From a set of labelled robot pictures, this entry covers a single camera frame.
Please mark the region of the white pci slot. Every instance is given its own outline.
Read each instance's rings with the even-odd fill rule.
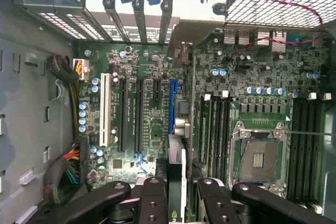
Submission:
[[[111,74],[105,74],[105,116],[104,116],[104,139],[108,146],[111,133]]]
[[[104,117],[105,117],[105,74],[100,75],[100,125],[99,125],[99,146],[106,146],[104,134]]]

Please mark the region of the black wire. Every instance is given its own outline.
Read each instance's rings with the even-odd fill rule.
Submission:
[[[242,161],[243,161],[244,154],[245,154],[246,147],[247,147],[247,144],[248,144],[248,143],[249,143],[249,141],[246,141],[246,144],[245,144],[243,153],[242,153],[242,155],[240,156],[240,159],[239,159],[239,166],[238,166],[238,170],[237,170],[237,174],[236,174],[236,178],[235,178],[235,182],[236,182],[236,183],[238,182],[237,179],[239,180],[240,168],[241,168],[241,166],[242,166]]]

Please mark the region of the motherboard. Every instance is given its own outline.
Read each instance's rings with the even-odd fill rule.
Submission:
[[[181,52],[168,56],[166,47],[79,44],[73,61],[81,77],[79,131],[89,143],[94,189],[154,176],[175,134],[186,140],[189,168],[197,161],[204,177],[317,200],[316,177],[305,171],[318,173],[319,136],[290,132],[323,128],[324,102],[331,100],[323,88],[328,41],[244,47],[244,39],[227,34],[219,30],[191,45],[183,64]],[[285,34],[284,41],[301,37]]]

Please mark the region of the blue pcie slot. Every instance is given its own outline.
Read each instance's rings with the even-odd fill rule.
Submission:
[[[170,80],[170,93],[169,93],[169,118],[168,118],[168,134],[171,134],[174,129],[174,121],[176,117],[175,107],[174,107],[174,97],[178,90],[178,80]]]

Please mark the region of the metal grille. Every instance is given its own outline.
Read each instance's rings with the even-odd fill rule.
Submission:
[[[67,34],[73,36],[73,38],[75,38],[75,39],[87,39],[84,35],[77,32],[74,28],[72,28],[65,21],[63,21],[62,19],[57,17],[55,14],[53,14],[53,13],[38,13],[38,14],[41,15],[46,20],[48,20],[49,22],[53,23],[58,28],[65,31]]]
[[[282,0],[309,6],[322,17],[323,23],[336,19],[336,0]],[[267,0],[236,0],[229,9],[232,24],[314,28],[318,18],[299,6]]]
[[[104,38],[94,29],[82,16],[67,14],[67,17],[73,21],[77,26],[83,29],[88,35],[96,40],[104,40]]]

